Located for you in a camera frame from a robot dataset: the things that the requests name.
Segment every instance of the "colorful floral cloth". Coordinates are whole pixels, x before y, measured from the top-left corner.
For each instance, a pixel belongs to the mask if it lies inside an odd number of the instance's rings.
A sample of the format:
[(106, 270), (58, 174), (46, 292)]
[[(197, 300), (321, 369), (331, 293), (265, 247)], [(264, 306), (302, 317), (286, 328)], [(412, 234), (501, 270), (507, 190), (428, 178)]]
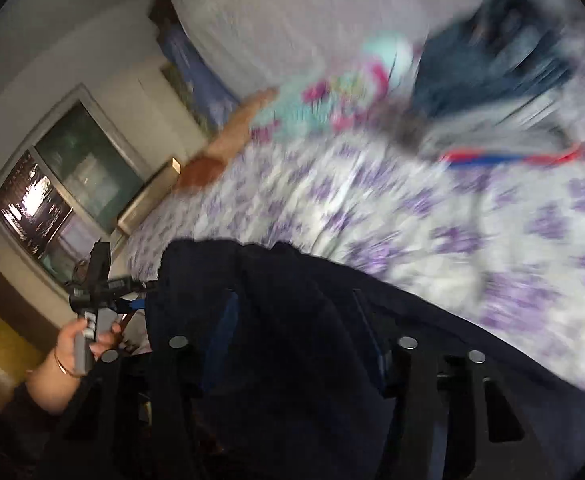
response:
[[(563, 33), (566, 124), (585, 140), (585, 23)], [(585, 389), (585, 160), (444, 169), (383, 136), (252, 144), (221, 180), (171, 196), (127, 245), (152, 279), (170, 240), (286, 240), (489, 330)]]

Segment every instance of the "silver screw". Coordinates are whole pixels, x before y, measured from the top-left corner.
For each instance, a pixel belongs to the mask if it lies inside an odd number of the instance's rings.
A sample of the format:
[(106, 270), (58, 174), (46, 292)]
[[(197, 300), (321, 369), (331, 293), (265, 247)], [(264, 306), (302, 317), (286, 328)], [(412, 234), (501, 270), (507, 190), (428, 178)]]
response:
[(480, 352), (479, 350), (471, 350), (468, 352), (468, 359), (473, 361), (473, 363), (480, 365), (486, 360), (486, 356), (484, 355), (484, 352)]
[(170, 348), (179, 350), (180, 348), (188, 345), (188, 338), (183, 335), (176, 335), (170, 340), (168, 344), (170, 345)]
[(106, 350), (103, 354), (101, 354), (101, 360), (105, 363), (114, 363), (117, 361), (119, 357), (119, 352), (117, 350)]
[(417, 348), (417, 340), (414, 337), (405, 335), (399, 339), (399, 346), (406, 350), (414, 350)]

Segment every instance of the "bed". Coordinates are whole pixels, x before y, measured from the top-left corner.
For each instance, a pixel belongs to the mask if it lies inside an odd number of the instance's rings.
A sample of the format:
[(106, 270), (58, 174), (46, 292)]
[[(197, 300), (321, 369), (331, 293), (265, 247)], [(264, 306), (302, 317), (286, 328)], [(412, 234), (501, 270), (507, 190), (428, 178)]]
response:
[[(575, 67), (562, 120), (585, 143), (585, 19), (564, 27), (562, 48)], [(255, 142), (205, 192), (148, 216), (127, 243), (130, 272), (154, 279), (183, 237), (288, 241), (476, 323), (585, 390), (585, 156), (445, 168), (366, 128)]]

